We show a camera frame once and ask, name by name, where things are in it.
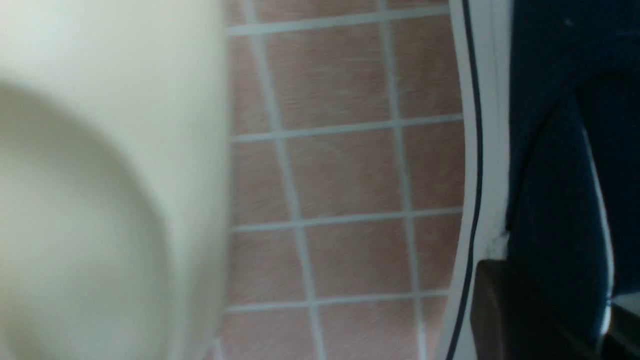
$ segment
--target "white toilet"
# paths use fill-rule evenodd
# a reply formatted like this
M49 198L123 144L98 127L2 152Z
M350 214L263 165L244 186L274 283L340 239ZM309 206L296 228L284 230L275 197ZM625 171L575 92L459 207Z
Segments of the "white toilet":
M223 9L0 3L0 359L204 356L227 269Z

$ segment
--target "grout line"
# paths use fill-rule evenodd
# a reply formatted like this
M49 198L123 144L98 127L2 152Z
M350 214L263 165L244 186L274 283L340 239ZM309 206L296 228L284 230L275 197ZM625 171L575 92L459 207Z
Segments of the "grout line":
M400 120L400 126L416 126L416 125L430 125L430 124L438 124L441 122L452 122L452 121L462 121L464 120L462 114L450 114L450 115L439 115L432 117L419 117L416 119L406 119Z
M413 298L413 294L411 293L332 297L332 298L318 300L317 304L318 305L357 304L361 302L408 300L412 298Z
M216 355L216 360L225 360L225 349L222 347L222 341L217 338L213 345L213 353Z
M249 23L256 23L256 11L254 0L244 0L244 10L246 18ZM272 132L279 135L282 132L282 116L278 106L276 98L275 87L273 85L273 77L269 69L267 51L265 49L264 39L262 35L256 35L251 37L253 55L256 63L258 63L258 75L260 83L262 85L263 94L265 94L266 108L269 113L269 121L271 124ZM313 334L314 345L316 348L316 359L325 360L325 349L323 332L320 324L320 316L318 314L317 307L313 305L313 301L316 299L316 291L314 286L314 277L312 273L311 262L309 259L309 251L307 249L307 239L305 237L305 230L299 224L301 216L300 201L298 200L298 193L296 191L296 183L291 170L289 161L289 152L287 150L287 144L285 138L279 136L275 141L276 156L278 158L278 164L282 171L283 187L289 213L291 214L292 222L295 223L294 234L296 240L296 249L300 258L300 265L302 267L302 278L305 288L305 295L311 305L309 306L309 320L311 324L311 332Z
M420 8L385 10L374 13L362 13L354 15L342 15L334 17L322 17L318 19L307 19L287 22L272 22L259 24L255 19L255 12L252 17L247 17L249 24L231 26L227 29L227 34L232 37L246 35L260 35L283 33L286 31L300 31L310 29L333 28L336 26L348 26L357 24L370 24L373 22L392 21L401 19L414 19L419 17L447 15L449 6L446 4L424 6Z
M428 124L437 124L440 122L452 122L452 121L462 121L462 120L463 120L462 114L459 113L459 114L450 114L450 115L439 115L434 117L421 117L416 119L400 120L400 126L428 125ZM394 126L396 126L396 122L394 122L393 120L381 121L381 122L366 122L363 124L325 126L325 127L315 127L312 129L302 129L302 130L282 130L277 133L236 135L234 136L233 141L234 142L258 142L258 141L276 140L279 138L298 138L298 137L304 137L304 136L352 133L355 131L390 129Z
M266 303L263 303L263 304L247 304L247 305L228 306L225 309L225 313L251 313L251 312L254 312L254 311L300 309L302 307L308 307L308 306L309 306L309 303L306 302L306 301L266 302Z
M443 297L449 294L449 290L425 290L419 292L419 297ZM360 304L364 302L380 302L395 300L411 300L415 298L415 293L396 293L396 294L379 294L379 295L362 295L362 296L346 296L346 297L330 297L318 299L315 301L290 301L290 302L266 302L259 304L234 305L225 309L225 313L249 313L255 311L270 311L284 309L300 309L310 306L327 306L338 304Z
M387 0L378 0L378 10L385 12L387 10ZM413 226L412 212L412 190L411 181L409 179L409 166L406 162L406 154L404 148L404 131L401 122L400 99L398 96L396 57L393 46L393 36L389 20L383 20L380 23L380 37L382 40L382 49L385 57L385 70L387 73L387 86L389 96L389 106L392 114L392 122L394 123L394 147L396 150L396 161L400 178L403 211L407 216L404 218L404 233L407 251L409 253L409 267L411 272L411 286L413 299L413 316L416 325L416 342L418 345L418 359L427 359L426 331L424 326L424 317L422 315L422 301L420 300L420 265L418 264L417 249L415 245L415 227Z
M428 209L428 210L418 210L418 211L410 211L410 217L435 217L438 215L452 215L452 214L462 214L462 208L442 208L442 209Z
M294 229L296 227L306 226L320 226L320 225L333 225L333 224L347 224L350 222L364 222L364 221L381 221L392 220L405 217L434 217L438 215L451 215L462 214L462 208L441 208L441 209L427 209L410 211L405 213L398 211L394 213L372 213L372 214L356 214L346 215L343 217L329 217L329 218L315 218L304 219L290 222L273 222L267 224L249 224L239 225L233 228L235 233L250 233L255 231L276 231Z

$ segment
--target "bathroom floor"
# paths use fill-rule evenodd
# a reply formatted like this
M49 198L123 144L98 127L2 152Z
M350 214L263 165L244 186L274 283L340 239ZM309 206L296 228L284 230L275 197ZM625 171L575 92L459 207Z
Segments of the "bathroom floor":
M230 295L215 360L428 360L464 183L449 7L233 0Z

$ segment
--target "dark blue surface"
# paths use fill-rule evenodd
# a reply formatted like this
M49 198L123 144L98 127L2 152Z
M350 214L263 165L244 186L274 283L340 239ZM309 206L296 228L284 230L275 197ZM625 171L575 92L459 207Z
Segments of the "dark blue surface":
M638 29L636 0L515 1L508 260L592 346L609 284L588 143L611 234L614 293L640 290Z

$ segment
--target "white trim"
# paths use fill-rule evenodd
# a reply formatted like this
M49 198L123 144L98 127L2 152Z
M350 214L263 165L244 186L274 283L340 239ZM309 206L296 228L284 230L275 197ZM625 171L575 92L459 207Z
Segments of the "white trim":
M503 241L496 241L496 239L508 238L505 232L505 215L509 184L509 59L512 2L513 0L486 2L468 0L483 130L482 198L474 236L474 248L471 249L471 230L478 195L476 192L478 184L476 103L463 0L449 1L465 122L465 201L449 301L436 360L447 358L462 300L470 250L474 256L474 262L465 316L458 338L460 346L456 349L454 359L474 360L476 358L472 348L474 342L469 320L474 289L474 269L478 261L500 253L500 249L492 248L495 245L502 245Z
M273 34L283 33L287 31L334 28L336 26L372 24L382 21L414 19L427 16L447 15L448 13L449 7L446 4L439 4L420 8L388 10L374 13L361 13L354 15L342 15L287 22L272 22L266 24L258 24L255 21L250 21L250 23L247 25L229 27L227 29L227 34L232 37Z
M404 126L430 125L430 124L437 124L441 122L454 122L454 121L462 121L462 114L440 115L440 116L434 116L434 117L421 117L421 118L415 118L415 119L400 120L399 125L404 127ZM281 131L274 131L271 133L237 135L233 137L233 141L234 142L259 142L259 141L276 140L280 138L298 138L298 137L304 137L304 136L343 134L343 133L353 133L356 131L390 129L394 126L396 126L396 122L394 122L393 120L381 121L381 122L364 122L361 124L324 126L324 127L315 127L312 129L281 130Z

